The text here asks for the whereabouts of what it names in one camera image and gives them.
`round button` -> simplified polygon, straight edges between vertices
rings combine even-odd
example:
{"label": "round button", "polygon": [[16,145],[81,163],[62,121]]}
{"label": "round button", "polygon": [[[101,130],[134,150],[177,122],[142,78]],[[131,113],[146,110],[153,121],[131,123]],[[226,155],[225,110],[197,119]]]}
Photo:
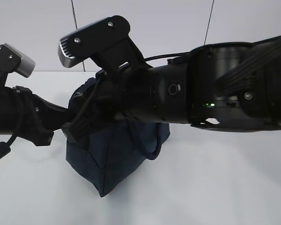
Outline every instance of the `round button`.
{"label": "round button", "polygon": [[180,84],[175,84],[175,83],[172,83],[170,86],[169,86],[169,89],[168,89],[168,92],[170,95],[176,95],[178,93],[178,91],[181,90],[181,87],[180,87]]}

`black robotic arm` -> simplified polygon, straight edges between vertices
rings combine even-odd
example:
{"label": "black robotic arm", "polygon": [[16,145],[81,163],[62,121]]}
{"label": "black robotic arm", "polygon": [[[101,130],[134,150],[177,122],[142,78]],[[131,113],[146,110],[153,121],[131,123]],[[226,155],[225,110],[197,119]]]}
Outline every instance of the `black robotic arm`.
{"label": "black robotic arm", "polygon": [[[12,137],[0,143],[0,158],[10,152],[17,136],[46,146],[61,128],[68,141],[75,142],[122,120],[230,132],[281,130],[281,36],[145,59],[129,31],[126,19],[113,16],[60,40],[58,53],[65,67],[91,58],[102,68],[95,86],[74,94],[78,113],[27,88],[5,87],[8,73],[29,77],[34,62],[10,45],[1,45],[0,134]],[[162,67],[147,63],[158,58],[172,59]]]}

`white wall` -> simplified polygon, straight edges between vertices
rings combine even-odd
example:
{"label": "white wall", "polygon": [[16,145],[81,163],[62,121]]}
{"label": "white wall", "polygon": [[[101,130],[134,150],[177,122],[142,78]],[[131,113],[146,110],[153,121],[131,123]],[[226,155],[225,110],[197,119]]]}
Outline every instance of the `white wall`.
{"label": "white wall", "polygon": [[[211,1],[166,2],[74,0],[79,26],[125,16],[145,56],[203,44]],[[0,44],[8,42],[34,58],[37,70],[64,70],[56,48],[74,29],[71,13],[70,1],[2,0]],[[208,43],[279,34],[281,0],[215,0]],[[89,60],[86,67],[96,69]],[[24,79],[14,74],[8,85],[30,87],[66,106],[93,75],[35,72]],[[0,161],[0,225],[281,225],[281,131],[236,134],[171,125],[159,158],[146,161],[105,198],[70,167],[65,153],[60,131],[50,147],[14,143]]]}

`dark blue bag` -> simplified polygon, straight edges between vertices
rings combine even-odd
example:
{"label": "dark blue bag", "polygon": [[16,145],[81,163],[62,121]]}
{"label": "dark blue bag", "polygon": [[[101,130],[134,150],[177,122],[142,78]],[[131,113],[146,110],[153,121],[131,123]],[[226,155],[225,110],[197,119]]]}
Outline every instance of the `dark blue bag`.
{"label": "dark blue bag", "polygon": [[[76,92],[95,83],[96,79],[90,78]],[[73,96],[69,108],[75,108]],[[169,135],[168,124],[123,121],[87,135],[77,143],[67,142],[66,159],[104,197],[146,158],[157,158]]]}

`black cylindrical joint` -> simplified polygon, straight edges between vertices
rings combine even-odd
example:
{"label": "black cylindrical joint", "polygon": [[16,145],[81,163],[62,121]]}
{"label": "black cylindrical joint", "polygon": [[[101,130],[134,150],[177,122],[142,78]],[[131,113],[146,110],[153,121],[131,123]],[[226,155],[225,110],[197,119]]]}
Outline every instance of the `black cylindrical joint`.
{"label": "black cylindrical joint", "polygon": [[130,75],[126,114],[136,121],[188,123],[187,64],[170,64]]}
{"label": "black cylindrical joint", "polygon": [[188,63],[189,120],[215,118],[219,122],[245,120],[236,96],[219,97],[215,81],[236,67],[248,44],[223,43],[198,49]]}

